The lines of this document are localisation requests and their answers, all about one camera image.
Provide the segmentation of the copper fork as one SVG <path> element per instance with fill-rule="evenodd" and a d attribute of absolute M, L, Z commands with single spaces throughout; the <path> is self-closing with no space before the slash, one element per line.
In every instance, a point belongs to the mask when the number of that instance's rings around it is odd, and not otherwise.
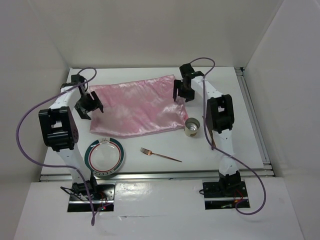
<path fill-rule="evenodd" d="M 161 158 L 164 158 L 164 159 L 168 159 L 168 160 L 172 160 L 172 161 L 175 161 L 175 162 L 179 162 L 179 163 L 182 162 L 181 160 L 178 160 L 178 159 L 175 159 L 175 158 L 166 156 L 166 155 L 154 153 L 154 152 L 152 152 L 151 150 L 146 149 L 146 148 L 143 148 L 143 147 L 140 148 L 140 152 L 142 152 L 143 154 L 145 154 L 145 155 L 147 155 L 147 156 L 155 155 L 155 156 L 158 156 L 158 157 L 161 157 Z"/>

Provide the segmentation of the paper cup silver interior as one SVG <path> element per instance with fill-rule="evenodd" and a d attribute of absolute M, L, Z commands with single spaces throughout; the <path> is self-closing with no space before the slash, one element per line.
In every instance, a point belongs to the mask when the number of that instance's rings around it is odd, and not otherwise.
<path fill-rule="evenodd" d="M 188 118 L 185 121 L 184 125 L 184 133 L 188 137 L 194 137 L 197 135 L 199 129 L 200 129 L 200 122 L 193 117 Z"/>

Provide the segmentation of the white plate green red rim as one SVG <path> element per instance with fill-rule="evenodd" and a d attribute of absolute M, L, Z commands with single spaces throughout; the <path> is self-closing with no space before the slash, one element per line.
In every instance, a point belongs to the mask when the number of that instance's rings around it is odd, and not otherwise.
<path fill-rule="evenodd" d="M 97 177 L 112 175 L 120 170 L 125 162 L 124 147 L 111 137 L 97 139 L 86 149 L 84 162 Z"/>

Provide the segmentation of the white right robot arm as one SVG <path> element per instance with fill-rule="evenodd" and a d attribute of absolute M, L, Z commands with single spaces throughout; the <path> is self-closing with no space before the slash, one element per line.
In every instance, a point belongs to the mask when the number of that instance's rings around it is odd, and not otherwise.
<path fill-rule="evenodd" d="M 173 74 L 136 81 L 92 85 L 89 89 L 102 103 L 103 112 L 94 112 L 90 132 L 113 138 L 135 138 L 183 129 L 193 137 L 198 121 L 188 116 L 185 104 L 196 93 L 203 99 L 205 137 L 213 150 L 223 154 L 219 166 L 218 190 L 230 196 L 241 177 L 233 157 L 232 128 L 235 122 L 233 100 L 207 82 L 206 74 L 190 63 Z"/>

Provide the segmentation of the brown wooden knife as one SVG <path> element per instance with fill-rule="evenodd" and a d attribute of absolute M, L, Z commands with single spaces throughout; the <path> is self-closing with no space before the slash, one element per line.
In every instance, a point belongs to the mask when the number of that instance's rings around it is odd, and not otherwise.
<path fill-rule="evenodd" d="M 210 138 L 211 138 L 211 149 L 214 150 L 216 147 L 216 143 L 215 143 L 214 135 L 212 132 L 210 132 Z"/>

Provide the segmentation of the pink rose satin placemat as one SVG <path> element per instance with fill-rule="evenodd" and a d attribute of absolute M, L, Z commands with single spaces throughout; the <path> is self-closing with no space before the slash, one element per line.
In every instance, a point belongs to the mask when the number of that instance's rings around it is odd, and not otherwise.
<path fill-rule="evenodd" d="M 103 111 L 91 114 L 90 133 L 133 138 L 182 129 L 188 119 L 182 98 L 173 99 L 174 75 L 92 85 Z"/>

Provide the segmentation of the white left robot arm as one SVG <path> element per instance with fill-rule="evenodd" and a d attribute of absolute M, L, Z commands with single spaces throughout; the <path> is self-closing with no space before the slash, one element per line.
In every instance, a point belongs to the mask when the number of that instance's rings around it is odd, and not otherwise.
<path fill-rule="evenodd" d="M 38 117 L 45 145 L 57 152 L 65 165 L 71 166 L 71 191 L 92 200 L 97 197 L 99 187 L 78 148 L 80 135 L 72 111 L 76 110 L 81 119 L 90 120 L 90 112 L 97 109 L 103 112 L 104 107 L 95 91 L 87 91 L 85 81 L 80 74 L 72 75 L 71 82 L 60 87 L 62 95 L 48 109 L 40 110 Z"/>

